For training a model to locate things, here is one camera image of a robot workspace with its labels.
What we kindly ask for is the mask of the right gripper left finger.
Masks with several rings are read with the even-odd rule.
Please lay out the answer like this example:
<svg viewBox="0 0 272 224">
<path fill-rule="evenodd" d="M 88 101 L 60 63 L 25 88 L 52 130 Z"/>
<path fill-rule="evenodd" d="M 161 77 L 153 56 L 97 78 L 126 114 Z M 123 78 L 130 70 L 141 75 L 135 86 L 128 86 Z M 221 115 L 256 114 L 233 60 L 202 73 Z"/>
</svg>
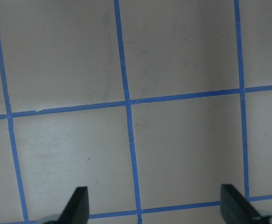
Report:
<svg viewBox="0 0 272 224">
<path fill-rule="evenodd" d="M 77 187 L 73 192 L 57 224 L 87 224 L 89 219 L 88 188 Z"/>
</svg>

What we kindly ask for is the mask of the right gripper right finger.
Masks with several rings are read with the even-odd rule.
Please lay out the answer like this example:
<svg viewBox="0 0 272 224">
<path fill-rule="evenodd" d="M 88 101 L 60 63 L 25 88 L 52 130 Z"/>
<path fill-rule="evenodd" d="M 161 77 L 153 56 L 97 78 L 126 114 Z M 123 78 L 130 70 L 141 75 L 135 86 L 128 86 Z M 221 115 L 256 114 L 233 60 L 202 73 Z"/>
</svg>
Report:
<svg viewBox="0 0 272 224">
<path fill-rule="evenodd" d="M 226 224 L 261 224 L 262 216 L 232 185 L 222 184 L 220 213 Z"/>
</svg>

